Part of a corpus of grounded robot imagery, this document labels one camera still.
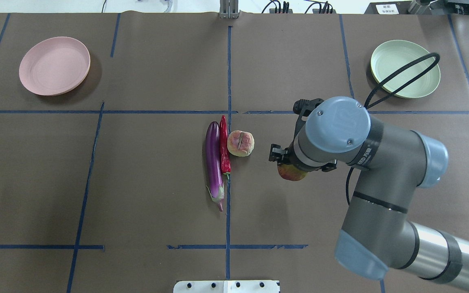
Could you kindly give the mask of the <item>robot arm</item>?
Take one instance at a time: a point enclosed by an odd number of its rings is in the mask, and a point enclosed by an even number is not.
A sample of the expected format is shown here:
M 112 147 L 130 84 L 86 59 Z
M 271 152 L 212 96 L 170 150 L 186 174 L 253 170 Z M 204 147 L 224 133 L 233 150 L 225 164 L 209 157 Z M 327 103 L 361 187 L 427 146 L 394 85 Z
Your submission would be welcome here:
M 370 280 L 389 269 L 469 292 L 469 241 L 407 220 L 417 188 L 430 188 L 448 167 L 436 139 L 372 117 L 356 99 L 301 99 L 294 139 L 272 144 L 269 160 L 301 171 L 331 171 L 338 162 L 360 175 L 335 248 L 335 259 Z

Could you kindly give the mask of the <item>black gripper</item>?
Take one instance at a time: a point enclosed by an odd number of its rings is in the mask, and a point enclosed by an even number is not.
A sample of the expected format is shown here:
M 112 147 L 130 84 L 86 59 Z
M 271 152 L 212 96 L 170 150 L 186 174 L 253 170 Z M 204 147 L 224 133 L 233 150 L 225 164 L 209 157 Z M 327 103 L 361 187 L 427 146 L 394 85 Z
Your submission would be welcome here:
M 294 128 L 294 139 L 288 148 L 281 148 L 278 144 L 271 144 L 269 151 L 269 161 L 276 162 L 277 164 L 293 165 L 301 171 L 323 171 L 329 172 L 337 168 L 337 160 L 329 162 L 319 162 L 308 157 L 301 149 L 300 145 L 300 132 L 305 127 L 307 121 L 305 120 L 316 107 L 324 102 L 321 98 L 313 100 L 300 99 L 293 105 L 293 112 L 298 115 L 295 128 Z

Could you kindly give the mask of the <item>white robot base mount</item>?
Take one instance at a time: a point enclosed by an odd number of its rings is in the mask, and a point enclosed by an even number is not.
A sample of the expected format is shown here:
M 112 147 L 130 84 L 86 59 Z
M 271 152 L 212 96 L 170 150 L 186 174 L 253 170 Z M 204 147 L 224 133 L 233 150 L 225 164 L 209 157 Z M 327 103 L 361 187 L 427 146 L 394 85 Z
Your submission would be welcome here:
M 174 293 L 280 293 L 275 280 L 189 280 L 178 281 Z

